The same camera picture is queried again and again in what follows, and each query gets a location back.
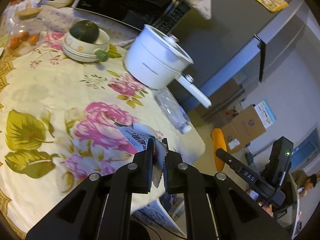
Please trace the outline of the blue white wall poster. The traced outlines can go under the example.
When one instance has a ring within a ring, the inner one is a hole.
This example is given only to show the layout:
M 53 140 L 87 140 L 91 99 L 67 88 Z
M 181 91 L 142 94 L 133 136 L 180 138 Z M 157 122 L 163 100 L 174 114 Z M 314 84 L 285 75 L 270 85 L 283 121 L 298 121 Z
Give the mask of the blue white wall poster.
M 267 100 L 263 100 L 254 106 L 263 126 L 265 129 L 269 128 L 272 124 L 276 122 L 276 116 L 268 104 Z

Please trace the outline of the clear plastic bottle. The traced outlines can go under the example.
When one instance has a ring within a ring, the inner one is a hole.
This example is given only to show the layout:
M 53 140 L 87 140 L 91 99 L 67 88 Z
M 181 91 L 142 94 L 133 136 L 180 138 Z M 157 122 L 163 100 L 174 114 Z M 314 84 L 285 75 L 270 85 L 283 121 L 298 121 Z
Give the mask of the clear plastic bottle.
M 181 134 L 186 134 L 191 131 L 192 127 L 189 116 L 187 116 L 184 109 L 179 105 L 167 87 L 154 90 L 153 98 L 176 130 Z

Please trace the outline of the lower cardboard box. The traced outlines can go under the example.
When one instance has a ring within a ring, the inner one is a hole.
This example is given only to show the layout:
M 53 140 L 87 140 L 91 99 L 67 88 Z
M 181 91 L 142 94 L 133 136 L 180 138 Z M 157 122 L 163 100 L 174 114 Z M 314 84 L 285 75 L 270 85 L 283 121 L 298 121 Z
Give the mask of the lower cardboard box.
M 234 128 L 233 124 L 230 122 L 221 128 L 223 137 L 226 143 L 227 152 L 230 154 L 239 152 L 243 148 L 240 136 Z

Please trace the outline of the upper cardboard box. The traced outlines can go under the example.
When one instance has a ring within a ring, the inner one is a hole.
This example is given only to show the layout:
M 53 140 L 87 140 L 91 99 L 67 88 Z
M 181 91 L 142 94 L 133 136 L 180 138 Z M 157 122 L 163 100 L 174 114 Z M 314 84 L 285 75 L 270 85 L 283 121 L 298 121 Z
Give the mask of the upper cardboard box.
M 251 143 L 266 132 L 266 128 L 253 105 L 247 107 L 234 117 L 232 125 L 235 129 L 233 139 L 237 139 L 243 145 Z

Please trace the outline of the cardboard box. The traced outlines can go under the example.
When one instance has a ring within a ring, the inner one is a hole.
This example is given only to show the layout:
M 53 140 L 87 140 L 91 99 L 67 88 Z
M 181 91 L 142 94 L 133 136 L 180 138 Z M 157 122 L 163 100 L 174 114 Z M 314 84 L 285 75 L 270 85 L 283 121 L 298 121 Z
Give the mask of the cardboard box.
M 251 143 L 266 132 L 266 128 L 253 105 L 247 107 L 234 117 L 232 125 L 235 129 L 233 139 L 237 139 L 243 145 Z
M 233 124 L 230 122 L 221 128 L 223 137 L 226 143 L 227 152 L 230 154 L 239 152 L 243 148 L 240 136 L 234 128 Z

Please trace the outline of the dark green squash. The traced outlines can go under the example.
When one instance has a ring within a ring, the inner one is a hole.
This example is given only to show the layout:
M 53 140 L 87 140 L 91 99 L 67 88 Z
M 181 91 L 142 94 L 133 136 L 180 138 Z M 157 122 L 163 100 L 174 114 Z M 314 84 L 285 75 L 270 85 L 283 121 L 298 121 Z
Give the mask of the dark green squash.
M 74 38 L 87 43 L 94 43 L 99 36 L 98 26 L 89 20 L 74 23 L 69 32 Z

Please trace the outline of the black microwave oven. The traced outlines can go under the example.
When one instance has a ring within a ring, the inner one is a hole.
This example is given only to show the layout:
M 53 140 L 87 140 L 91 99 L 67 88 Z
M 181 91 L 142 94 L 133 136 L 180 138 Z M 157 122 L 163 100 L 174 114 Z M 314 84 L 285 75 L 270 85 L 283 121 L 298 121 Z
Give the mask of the black microwave oven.
M 190 10 L 184 0 L 75 0 L 72 7 L 138 30 L 148 24 L 167 35 Z

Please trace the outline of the silver printed snack wrapper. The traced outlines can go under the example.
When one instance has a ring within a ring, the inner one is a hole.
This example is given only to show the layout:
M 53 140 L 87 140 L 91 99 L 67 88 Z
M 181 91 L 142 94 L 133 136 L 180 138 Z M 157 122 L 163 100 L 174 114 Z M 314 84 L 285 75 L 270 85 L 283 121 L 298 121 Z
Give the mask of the silver printed snack wrapper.
M 157 133 L 150 126 L 139 123 L 123 125 L 115 122 L 114 124 L 138 152 L 146 151 L 148 148 L 151 150 L 152 182 L 158 188 L 163 175 L 165 156 L 168 152 L 167 145 L 160 141 Z

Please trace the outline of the grey double-door refrigerator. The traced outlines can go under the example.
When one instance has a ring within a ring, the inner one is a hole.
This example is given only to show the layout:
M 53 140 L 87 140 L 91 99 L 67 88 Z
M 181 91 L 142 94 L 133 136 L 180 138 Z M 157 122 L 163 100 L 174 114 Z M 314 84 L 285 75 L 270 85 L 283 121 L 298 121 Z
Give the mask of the grey double-door refrigerator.
M 194 63 L 184 70 L 207 97 L 260 54 L 294 16 L 306 19 L 315 9 L 306 0 L 285 0 L 289 7 L 269 12 L 256 0 L 212 0 L 212 18 L 192 9 L 173 30 Z

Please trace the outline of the glass jar with oranges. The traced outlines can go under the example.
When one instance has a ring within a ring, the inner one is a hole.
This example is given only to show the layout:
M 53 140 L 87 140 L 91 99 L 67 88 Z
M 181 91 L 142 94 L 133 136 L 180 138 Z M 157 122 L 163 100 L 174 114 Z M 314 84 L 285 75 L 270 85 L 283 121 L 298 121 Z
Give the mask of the glass jar with oranges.
M 38 48 L 46 40 L 49 26 L 40 17 L 41 8 L 29 7 L 15 10 L 15 18 L 8 33 L 8 50 L 19 55 L 25 55 Z

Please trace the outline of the stacked white ceramic bowls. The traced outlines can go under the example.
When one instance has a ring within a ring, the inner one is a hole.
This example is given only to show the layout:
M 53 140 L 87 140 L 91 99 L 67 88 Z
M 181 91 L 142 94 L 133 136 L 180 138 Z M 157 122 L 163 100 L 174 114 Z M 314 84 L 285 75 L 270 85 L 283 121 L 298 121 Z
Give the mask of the stacked white ceramic bowls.
M 87 43 L 74 38 L 67 32 L 62 39 L 62 50 L 71 59 L 84 63 L 105 62 L 110 58 L 109 35 L 99 29 L 98 39 L 94 43 Z

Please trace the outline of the white plastic trash bin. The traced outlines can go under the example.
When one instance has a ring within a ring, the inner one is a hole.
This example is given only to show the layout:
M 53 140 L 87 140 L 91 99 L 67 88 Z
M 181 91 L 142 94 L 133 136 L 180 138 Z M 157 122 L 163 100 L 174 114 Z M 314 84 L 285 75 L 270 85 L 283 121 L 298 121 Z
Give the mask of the white plastic trash bin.
M 186 239 L 187 234 L 178 226 L 177 220 L 184 215 L 182 194 L 163 194 L 157 200 L 137 210 L 134 215 L 148 226 L 157 226 Z

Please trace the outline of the floral tablecloth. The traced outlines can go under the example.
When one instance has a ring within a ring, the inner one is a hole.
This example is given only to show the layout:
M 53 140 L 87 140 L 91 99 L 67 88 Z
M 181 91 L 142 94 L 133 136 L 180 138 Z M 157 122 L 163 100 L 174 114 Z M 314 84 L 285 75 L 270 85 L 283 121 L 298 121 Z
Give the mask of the floral tablecloth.
M 132 161 L 136 150 L 117 124 L 150 126 L 189 163 L 205 149 L 194 129 L 177 131 L 152 92 L 125 70 L 135 30 L 47 5 L 40 19 L 48 29 L 39 46 L 6 49 L 1 57 L 1 215 L 18 239 L 88 175 L 108 175 Z M 64 34 L 82 19 L 110 36 L 108 61 L 80 63 L 64 54 Z

